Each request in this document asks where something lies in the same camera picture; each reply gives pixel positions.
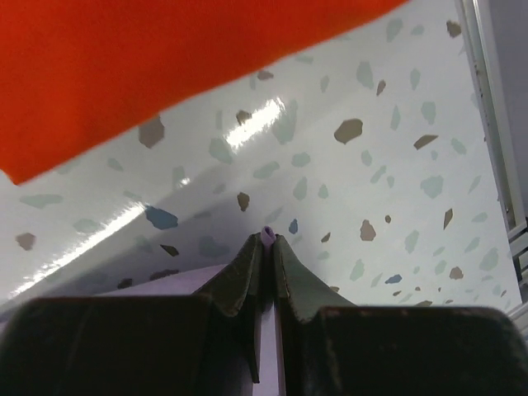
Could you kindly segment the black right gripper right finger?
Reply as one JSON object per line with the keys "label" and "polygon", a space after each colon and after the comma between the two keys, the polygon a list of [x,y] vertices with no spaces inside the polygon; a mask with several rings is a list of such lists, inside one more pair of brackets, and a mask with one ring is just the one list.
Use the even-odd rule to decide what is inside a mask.
{"label": "black right gripper right finger", "polygon": [[283,395],[524,395],[527,349],[484,307],[360,306],[272,246]]}

